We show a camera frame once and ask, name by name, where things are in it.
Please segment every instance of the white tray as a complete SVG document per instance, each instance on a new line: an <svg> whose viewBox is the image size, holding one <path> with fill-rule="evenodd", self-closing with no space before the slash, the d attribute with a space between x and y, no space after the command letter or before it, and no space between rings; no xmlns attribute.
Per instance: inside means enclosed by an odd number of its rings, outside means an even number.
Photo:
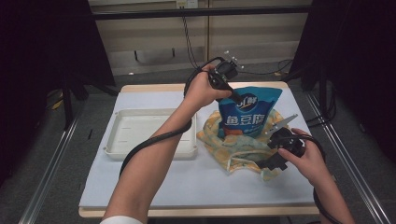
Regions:
<svg viewBox="0 0 396 224"><path fill-rule="evenodd" d="M105 153L116 161L123 161L134 147L149 139L174 111L174 108L165 108L124 109L116 112ZM195 157L197 150L195 123L194 115L191 128L181 136L174 159L191 160Z"/></svg>

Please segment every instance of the blue snack bag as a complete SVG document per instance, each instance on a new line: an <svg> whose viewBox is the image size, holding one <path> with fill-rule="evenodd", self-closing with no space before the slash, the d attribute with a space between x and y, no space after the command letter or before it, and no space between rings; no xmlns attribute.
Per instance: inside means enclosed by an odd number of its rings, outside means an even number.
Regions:
<svg viewBox="0 0 396 224"><path fill-rule="evenodd" d="M228 98L219 102L221 122L218 137L224 138L229 134L256 137L262 132L268 114L282 90L269 87L245 87L234 91L244 100L240 104Z"/></svg>

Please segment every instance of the hand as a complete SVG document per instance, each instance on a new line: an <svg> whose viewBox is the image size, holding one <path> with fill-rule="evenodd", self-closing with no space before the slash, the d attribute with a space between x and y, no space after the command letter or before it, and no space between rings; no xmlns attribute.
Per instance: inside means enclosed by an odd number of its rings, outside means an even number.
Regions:
<svg viewBox="0 0 396 224"><path fill-rule="evenodd" d="M291 130L297 134L307 134L300 129ZM294 164L300 173L308 179L311 185L318 187L318 185L324 183L326 179L331 178L331 175L317 145L309 140L304 140L304 143L305 154L301 158L294 156L284 148L279 149L279 154L285 158L285 160Z"/></svg>
<svg viewBox="0 0 396 224"><path fill-rule="evenodd" d="M206 71L214 68L215 65L213 64L205 66L203 68L204 72L199 73L195 79L192 80L189 90L186 93L185 100L192 102L197 106L197 109L210 105L216 99L230 97L232 94L230 91L219 91L210 86Z"/></svg>

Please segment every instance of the person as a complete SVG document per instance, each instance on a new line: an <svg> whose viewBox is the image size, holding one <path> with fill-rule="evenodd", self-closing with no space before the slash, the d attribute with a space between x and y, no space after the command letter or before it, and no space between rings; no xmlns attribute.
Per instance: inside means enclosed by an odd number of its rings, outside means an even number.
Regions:
<svg viewBox="0 0 396 224"><path fill-rule="evenodd" d="M213 69L209 64L203 71ZM231 96L230 91L214 90L207 72L199 73L192 81L183 101L168 120L152 135L157 136L182 128L201 107L219 98ZM174 157L181 134L162 140L136 153L125 166L113 191L101 224L148 222L149 206L164 181ZM286 150L279 153L296 165L299 171L317 189L324 207L343 223L353 223L347 205L321 159L315 144L305 142L306 152L297 158Z"/></svg>

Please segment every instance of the floor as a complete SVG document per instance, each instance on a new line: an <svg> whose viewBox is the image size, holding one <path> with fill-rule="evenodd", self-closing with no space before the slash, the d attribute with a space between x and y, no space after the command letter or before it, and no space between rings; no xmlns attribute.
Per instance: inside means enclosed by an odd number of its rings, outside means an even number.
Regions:
<svg viewBox="0 0 396 224"><path fill-rule="evenodd" d="M279 67L278 63L247 64L245 71L267 73ZM126 84L183 83L190 68L167 72L136 73L115 76L118 91ZM279 80L275 75L240 74L235 81ZM299 80L288 83L306 119L316 116L307 92L300 88ZM35 141L26 155L21 155L20 165L14 175L0 188L0 223L99 223L100 219L82 218L78 214L78 202L90 171L98 145L111 115L116 97L87 86L88 100L73 100L75 117L70 129L64 131L64 105L56 109L50 106L37 125ZM310 92L313 96L318 89ZM59 96L49 97L52 105ZM311 128L312 133L328 150L328 166L337 179L357 223L396 222L396 165L378 148L375 140L360 129L360 123L344 105L336 99L337 114L331 125L346 148L352 163L344 163L343 150L334 146L329 133L321 126ZM60 148L60 141L67 144ZM384 211L373 216L374 211ZM159 218L150 223L308 223L318 220L315 216L300 217L232 217L232 218Z"/></svg>

